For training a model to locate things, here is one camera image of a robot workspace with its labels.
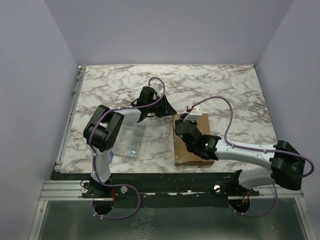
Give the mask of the brown cardboard express box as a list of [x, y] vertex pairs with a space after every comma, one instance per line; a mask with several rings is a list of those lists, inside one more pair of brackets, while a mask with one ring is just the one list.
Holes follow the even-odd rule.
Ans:
[[[173, 116], [173, 142], [174, 142], [174, 165], [175, 166], [191, 166], [191, 167], [204, 167], [204, 166], [212, 166], [214, 164], [214, 160], [205, 160], [200, 158], [199, 156], [188, 152], [184, 142], [181, 140], [179, 136], [175, 133], [175, 120], [178, 120], [179, 114]], [[197, 122], [197, 128], [202, 134], [210, 135], [210, 123], [209, 116], [207, 113], [203, 113], [202, 117]]]

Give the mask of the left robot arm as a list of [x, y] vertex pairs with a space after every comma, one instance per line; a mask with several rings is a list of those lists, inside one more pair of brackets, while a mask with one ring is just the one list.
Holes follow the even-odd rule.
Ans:
[[129, 106], [109, 108], [99, 105], [83, 130], [83, 137], [92, 152], [92, 172], [89, 186], [97, 196], [106, 197], [111, 190], [110, 151], [122, 125], [139, 123], [153, 114], [158, 118], [173, 116], [177, 111], [166, 95], [154, 87], [144, 86], [139, 97]]

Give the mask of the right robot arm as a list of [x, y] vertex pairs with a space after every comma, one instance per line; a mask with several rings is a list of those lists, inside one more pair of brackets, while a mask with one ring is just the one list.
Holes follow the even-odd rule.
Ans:
[[298, 191], [302, 187], [306, 161], [288, 142], [279, 140], [275, 145], [254, 145], [227, 142], [215, 135], [203, 134], [196, 121], [183, 114], [174, 122], [174, 132], [184, 142], [186, 150], [204, 160], [232, 160], [256, 165], [252, 170], [237, 171], [238, 178], [229, 189], [240, 196], [255, 187], [274, 185]]

